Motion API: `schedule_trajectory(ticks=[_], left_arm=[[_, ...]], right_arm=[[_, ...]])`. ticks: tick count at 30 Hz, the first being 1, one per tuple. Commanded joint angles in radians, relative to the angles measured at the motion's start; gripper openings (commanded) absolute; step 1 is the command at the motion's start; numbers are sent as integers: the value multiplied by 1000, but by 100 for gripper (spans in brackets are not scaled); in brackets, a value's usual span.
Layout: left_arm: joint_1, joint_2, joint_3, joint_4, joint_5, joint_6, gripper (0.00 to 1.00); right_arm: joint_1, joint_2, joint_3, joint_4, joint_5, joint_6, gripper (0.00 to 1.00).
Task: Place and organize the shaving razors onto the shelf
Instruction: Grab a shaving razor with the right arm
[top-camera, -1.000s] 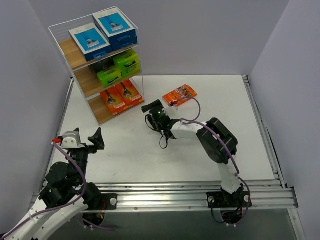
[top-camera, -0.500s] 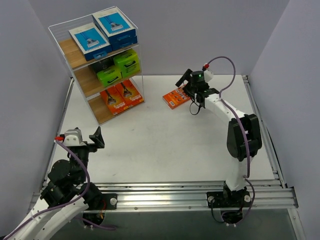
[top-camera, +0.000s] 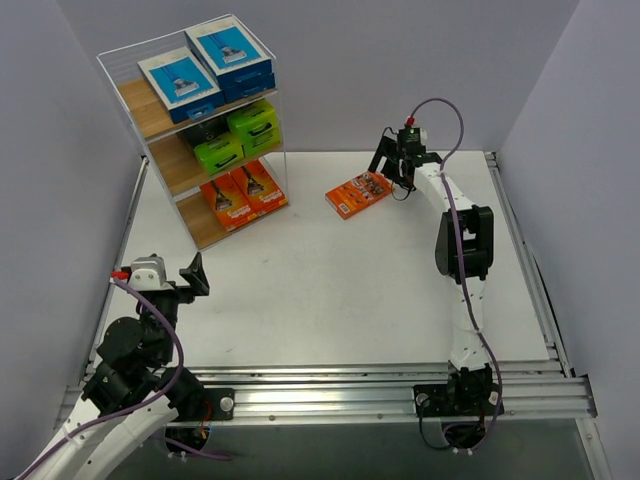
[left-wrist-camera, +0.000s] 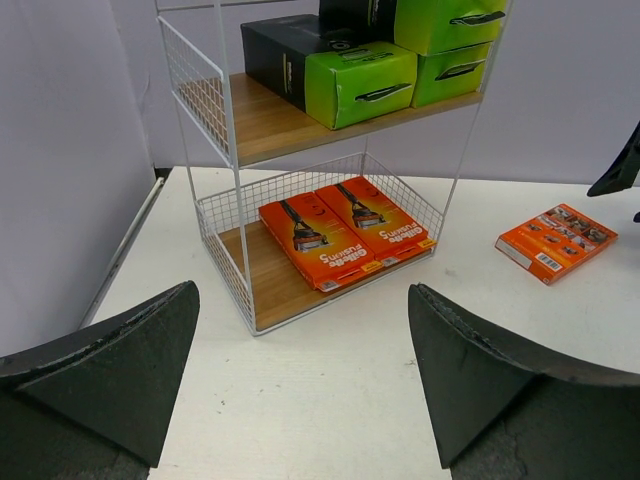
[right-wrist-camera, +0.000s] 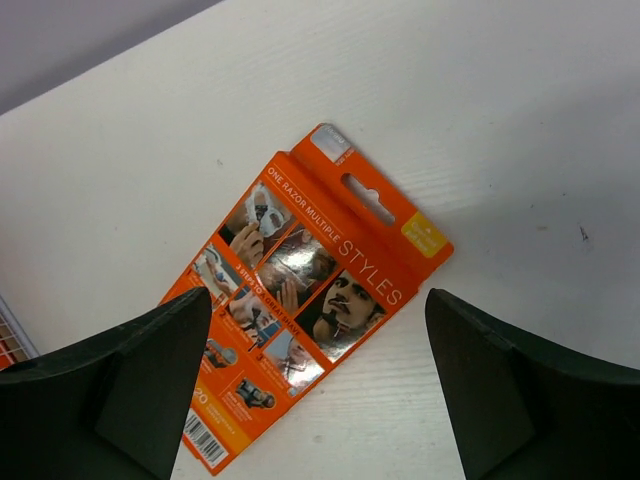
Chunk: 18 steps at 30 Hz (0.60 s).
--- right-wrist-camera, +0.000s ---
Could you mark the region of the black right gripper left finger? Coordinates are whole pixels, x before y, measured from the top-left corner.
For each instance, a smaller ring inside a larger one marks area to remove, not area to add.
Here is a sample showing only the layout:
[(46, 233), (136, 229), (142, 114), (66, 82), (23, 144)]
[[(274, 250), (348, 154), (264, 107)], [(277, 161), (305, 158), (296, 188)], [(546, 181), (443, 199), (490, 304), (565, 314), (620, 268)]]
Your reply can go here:
[(211, 313), (193, 288), (2, 370), (2, 478), (170, 478)]

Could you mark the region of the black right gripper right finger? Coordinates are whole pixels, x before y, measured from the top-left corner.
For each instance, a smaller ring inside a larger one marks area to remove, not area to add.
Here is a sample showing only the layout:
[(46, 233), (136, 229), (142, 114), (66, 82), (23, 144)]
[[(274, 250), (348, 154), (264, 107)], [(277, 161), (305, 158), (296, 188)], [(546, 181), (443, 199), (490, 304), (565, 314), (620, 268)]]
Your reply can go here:
[(468, 479), (636, 479), (639, 372), (503, 322), (444, 289), (429, 343)]

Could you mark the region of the orange Gillette cartridge box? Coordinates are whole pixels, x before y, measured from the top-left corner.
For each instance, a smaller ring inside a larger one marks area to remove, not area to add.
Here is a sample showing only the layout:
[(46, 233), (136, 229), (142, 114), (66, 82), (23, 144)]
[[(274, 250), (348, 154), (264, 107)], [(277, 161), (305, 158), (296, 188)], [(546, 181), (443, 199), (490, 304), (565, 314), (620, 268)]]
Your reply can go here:
[(220, 473), (453, 252), (334, 125), (277, 152), (166, 293), (212, 301), (187, 448)]

